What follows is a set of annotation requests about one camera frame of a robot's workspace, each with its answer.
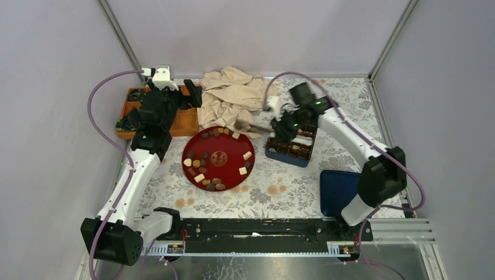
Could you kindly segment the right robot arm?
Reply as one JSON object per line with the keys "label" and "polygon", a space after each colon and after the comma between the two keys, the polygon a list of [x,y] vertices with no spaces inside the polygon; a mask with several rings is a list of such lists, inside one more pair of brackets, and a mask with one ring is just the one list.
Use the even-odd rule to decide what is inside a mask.
{"label": "right robot arm", "polygon": [[384,201],[407,186],[405,153],[400,147],[390,148],[372,140],[361,128],[344,116],[337,103],[328,96],[316,97],[304,82],[290,90],[296,109],[284,111],[279,97],[265,97],[264,109],[273,112],[271,136],[279,143],[289,141],[309,144],[298,135],[304,124],[315,122],[319,129],[333,137],[359,164],[361,169],[357,194],[340,211],[335,233],[350,240],[358,224],[370,216]]}

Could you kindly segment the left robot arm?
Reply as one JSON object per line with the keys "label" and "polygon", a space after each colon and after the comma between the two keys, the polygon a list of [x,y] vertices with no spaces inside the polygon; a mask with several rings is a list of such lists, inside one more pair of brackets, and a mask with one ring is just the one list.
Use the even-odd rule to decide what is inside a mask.
{"label": "left robot arm", "polygon": [[123,176],[96,217],[86,218],[81,224],[91,260],[132,266],[153,239],[162,235],[173,240],[179,236],[177,210],[159,207],[139,221],[135,221],[135,214],[145,187],[170,146],[170,129],[177,113],[202,105],[201,86],[190,79],[184,80],[184,85],[188,94],[181,89],[153,86],[142,96],[140,107],[128,113],[135,135]]}

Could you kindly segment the navy chocolate box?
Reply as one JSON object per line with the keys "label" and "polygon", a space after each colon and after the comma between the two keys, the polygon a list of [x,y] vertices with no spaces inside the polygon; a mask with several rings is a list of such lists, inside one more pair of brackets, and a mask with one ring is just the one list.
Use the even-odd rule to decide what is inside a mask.
{"label": "navy chocolate box", "polygon": [[278,143],[273,137],[269,137],[265,144],[265,155],[269,159],[287,163],[298,167],[307,167],[315,146],[317,134],[317,126],[315,124],[307,124],[298,129],[298,136],[309,137],[312,140],[311,145],[306,145],[298,142]]}

